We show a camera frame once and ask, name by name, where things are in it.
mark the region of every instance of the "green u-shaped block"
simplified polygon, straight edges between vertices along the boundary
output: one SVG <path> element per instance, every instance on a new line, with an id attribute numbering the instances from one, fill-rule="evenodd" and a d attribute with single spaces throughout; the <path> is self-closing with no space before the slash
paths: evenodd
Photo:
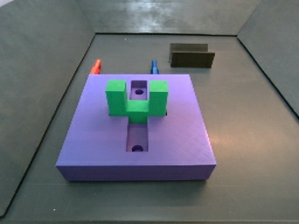
<path id="1" fill-rule="evenodd" d="M 150 81 L 150 100 L 127 99 L 124 80 L 107 83 L 107 105 L 111 116 L 128 116 L 130 123 L 147 123 L 148 116 L 166 116 L 168 83 L 164 80 Z"/>

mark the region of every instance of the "wall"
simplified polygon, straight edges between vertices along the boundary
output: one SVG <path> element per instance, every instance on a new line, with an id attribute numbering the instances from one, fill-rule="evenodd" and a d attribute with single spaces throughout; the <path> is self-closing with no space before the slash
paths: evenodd
<path id="1" fill-rule="evenodd" d="M 95 33 L 74 0 L 12 1 L 0 31 L 1 216 Z"/>
<path id="2" fill-rule="evenodd" d="M 264 0 L 238 38 L 299 115 L 299 1 Z"/>
<path id="3" fill-rule="evenodd" d="M 238 35 L 260 0 L 78 0 L 99 33 Z"/>

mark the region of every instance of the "purple base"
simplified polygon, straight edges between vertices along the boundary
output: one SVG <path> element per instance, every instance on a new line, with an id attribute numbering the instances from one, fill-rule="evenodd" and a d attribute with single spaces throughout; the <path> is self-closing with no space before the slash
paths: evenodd
<path id="1" fill-rule="evenodd" d="M 127 80 L 127 91 L 131 81 L 168 81 L 167 116 L 148 117 L 148 151 L 127 151 L 128 120 L 108 116 L 108 80 Z M 70 181 L 207 179 L 216 160 L 190 75 L 91 75 L 56 166 Z"/>

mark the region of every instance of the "gray floor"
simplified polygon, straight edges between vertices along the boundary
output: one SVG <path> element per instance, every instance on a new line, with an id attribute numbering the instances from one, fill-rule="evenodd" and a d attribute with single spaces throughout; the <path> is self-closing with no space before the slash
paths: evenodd
<path id="1" fill-rule="evenodd" d="M 208 43 L 212 69 L 170 68 Z M 208 181 L 68 183 L 55 168 L 96 58 L 103 74 L 191 74 L 218 167 Z M 1 221 L 299 221 L 299 126 L 236 38 L 98 35 Z"/>

